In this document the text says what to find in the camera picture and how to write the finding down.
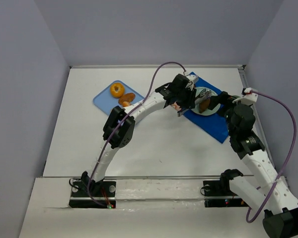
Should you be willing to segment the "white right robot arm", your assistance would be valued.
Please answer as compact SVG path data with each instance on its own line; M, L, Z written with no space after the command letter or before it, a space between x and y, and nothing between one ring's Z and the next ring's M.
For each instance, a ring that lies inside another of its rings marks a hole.
M246 221L253 223L260 214L262 224L271 238L292 238L298 235L298 199L276 171L266 148L253 131L255 115L252 105L259 93L246 88L241 97L221 92L212 96L209 109L222 107L218 115L225 119L233 151L255 177L258 187L251 185L237 169L227 169L218 180L206 181L202 187L205 196L240 197L249 207Z

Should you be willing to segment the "metal kitchen tongs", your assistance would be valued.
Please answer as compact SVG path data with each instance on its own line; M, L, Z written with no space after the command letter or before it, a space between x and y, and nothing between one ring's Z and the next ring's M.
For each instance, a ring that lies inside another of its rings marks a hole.
M196 87L193 80L190 80L187 84L187 88L192 90L195 89L196 95L194 99L195 105L199 105L201 102L210 99L212 92L209 88L206 87Z

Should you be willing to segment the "dark brown croissant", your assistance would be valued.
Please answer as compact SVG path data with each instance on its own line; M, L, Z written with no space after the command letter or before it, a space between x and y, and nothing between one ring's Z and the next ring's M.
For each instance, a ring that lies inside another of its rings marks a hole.
M208 98L199 104L199 113L203 113L204 111L206 111L208 109L210 101L211 101L211 99Z

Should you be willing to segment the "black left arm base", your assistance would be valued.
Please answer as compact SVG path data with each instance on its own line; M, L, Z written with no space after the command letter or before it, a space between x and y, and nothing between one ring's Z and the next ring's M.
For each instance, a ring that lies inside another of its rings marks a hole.
M71 178L69 180L71 195L69 207L71 208L92 208L92 209L114 209L116 208L116 182L105 180L100 188L90 190L91 198L87 194L86 187L80 179Z

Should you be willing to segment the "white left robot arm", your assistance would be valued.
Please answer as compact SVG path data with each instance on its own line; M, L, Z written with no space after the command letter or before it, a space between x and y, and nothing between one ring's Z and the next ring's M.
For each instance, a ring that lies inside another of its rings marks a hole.
M81 175L81 182L87 193L100 189L106 170L117 151L125 147L132 139L135 126L151 113L177 104L178 115L195 107L196 89L194 84L198 77L189 74L178 74L172 82L166 83L146 97L124 108L116 106L112 109L104 127L103 144L96 158L95 166L89 175L87 171Z

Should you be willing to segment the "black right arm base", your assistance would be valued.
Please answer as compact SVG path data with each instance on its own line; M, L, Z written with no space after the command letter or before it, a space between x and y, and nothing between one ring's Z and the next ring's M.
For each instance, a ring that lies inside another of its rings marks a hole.
M238 195L229 190L223 190L219 180L203 181L200 193L204 196L206 208L248 207Z

